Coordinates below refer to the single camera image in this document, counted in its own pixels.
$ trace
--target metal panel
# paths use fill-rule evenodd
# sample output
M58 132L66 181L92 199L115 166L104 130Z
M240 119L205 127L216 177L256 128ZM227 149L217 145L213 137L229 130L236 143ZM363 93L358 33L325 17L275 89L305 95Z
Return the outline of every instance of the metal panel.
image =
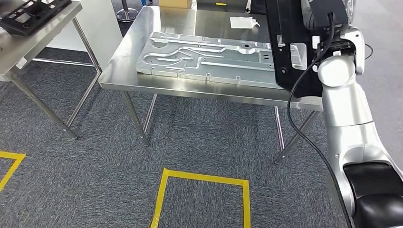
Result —
M292 49L300 66L298 49ZM136 69L140 73L278 88L269 43L155 32Z

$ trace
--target yellow floor marking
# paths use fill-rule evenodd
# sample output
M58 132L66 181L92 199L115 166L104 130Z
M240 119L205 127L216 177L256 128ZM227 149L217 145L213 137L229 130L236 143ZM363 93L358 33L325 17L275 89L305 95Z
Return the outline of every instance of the yellow floor marking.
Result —
M6 175L4 175L3 179L0 180L0 191L1 191L1 190L3 190L6 183L9 181L9 179L11 178L11 176L13 175L15 170L18 168L22 159L25 158L25 154L0 151L0 158L15 159L15 162L10 167L10 169L7 171Z
M161 177L160 188L158 189L157 201L155 203L155 211L151 228L158 228L158 222L160 220L161 209L163 207L163 198L165 195L166 184L168 177L185 178L197 181L208 181L221 184L231 184L242 186L243 190L243 227L250 228L250 200L249 200L249 181L228 177L217 177L204 174L197 174L191 172L173 171L164 169Z

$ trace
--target carpet floor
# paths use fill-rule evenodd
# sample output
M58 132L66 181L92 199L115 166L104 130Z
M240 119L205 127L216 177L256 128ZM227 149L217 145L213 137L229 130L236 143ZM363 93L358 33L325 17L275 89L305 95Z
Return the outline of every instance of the carpet floor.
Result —
M398 7L387 8L384 3L392 1L401 5L397 0L368 4L392 12ZM368 61L368 78L382 72L401 82L397 77L401 66L393 63L402 60L402 49L388 48L389 42L381 42L381 36L365 26L370 13L356 16L376 51ZM402 37L401 30L387 30L403 29L396 15L389 17L393 25L379 26L391 39ZM377 51L396 58L386 63ZM88 61L86 53L50 48L41 57ZM90 67L32 62L21 71L20 79L66 121L94 74ZM390 88L393 82L365 80L370 103L375 103L375 119L385 121L379 127L381 138L389 138L386 129L392 123L380 109L390 105L376 101L389 94L381 94L378 88ZM389 91L399 100L398 87ZM153 95L131 92L130 96L144 121ZM397 113L389 115L391 120L401 118L396 115L402 110L396 108ZM301 110L292 113L298 124L309 115ZM283 108L280 118L288 142L294 132ZM0 227L149 227L163 168L249 180L254 228L346 227L330 198L326 167L313 149L299 141L282 164L274 164L279 146L273 107L159 95L147 132L151 145L144 147L121 94L96 85L72 129L79 135L77 140L68 139L15 85L0 91L0 151L26 154L0 192ZM395 134L392 139L402 135L401 127L390 129ZM307 135L327 151L322 115ZM402 141L392 139L385 146L401 148ZM394 155L397 150L391 154L403 164L402 157ZM11 164L10 159L0 158L0 178ZM242 197L239 186L170 177L159 227L240 228Z

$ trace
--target black bracket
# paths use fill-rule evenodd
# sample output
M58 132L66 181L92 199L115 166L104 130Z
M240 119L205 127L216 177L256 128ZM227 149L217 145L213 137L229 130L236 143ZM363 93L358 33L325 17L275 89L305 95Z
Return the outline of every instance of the black bracket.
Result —
M4 15L0 19L0 27L12 35L32 35L70 3L71 0L53 0L49 4L41 0L29 0Z

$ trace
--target robot end effector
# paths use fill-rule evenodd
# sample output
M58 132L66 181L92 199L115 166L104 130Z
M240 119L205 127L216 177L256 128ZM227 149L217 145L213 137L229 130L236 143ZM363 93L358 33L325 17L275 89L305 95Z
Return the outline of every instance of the robot end effector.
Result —
M345 9L354 9L353 1L310 0L310 9L302 4L303 15L311 11L309 17L315 18L308 29L328 27L329 23L322 19L329 13L334 14L339 25L318 68L328 161L356 228L403 227L403 173L384 148L365 93L355 81L355 76L364 72L365 43L360 31L349 26L354 10Z

